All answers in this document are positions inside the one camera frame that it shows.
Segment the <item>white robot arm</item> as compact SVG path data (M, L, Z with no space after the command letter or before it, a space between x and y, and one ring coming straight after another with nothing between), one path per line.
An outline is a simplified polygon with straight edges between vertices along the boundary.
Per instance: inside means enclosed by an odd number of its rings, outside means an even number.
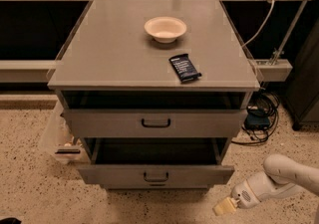
M249 209L270 198L282 199L307 190L319 196L319 169L303 165L282 154L270 154L263 170L235 185L229 196L219 201L216 216Z

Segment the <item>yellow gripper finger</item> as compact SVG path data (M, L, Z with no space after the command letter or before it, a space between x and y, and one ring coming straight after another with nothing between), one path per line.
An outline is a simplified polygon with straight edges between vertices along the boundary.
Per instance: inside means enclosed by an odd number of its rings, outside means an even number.
M232 197L225 197L213 207L216 216L234 213L237 209L238 201Z

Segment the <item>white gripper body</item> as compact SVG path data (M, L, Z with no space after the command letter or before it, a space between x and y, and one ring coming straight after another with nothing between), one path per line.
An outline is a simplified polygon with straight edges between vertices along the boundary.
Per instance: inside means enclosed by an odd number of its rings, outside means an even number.
M276 183L260 171L235 185L231 197L241 209L249 209L269 198L277 197L284 184Z

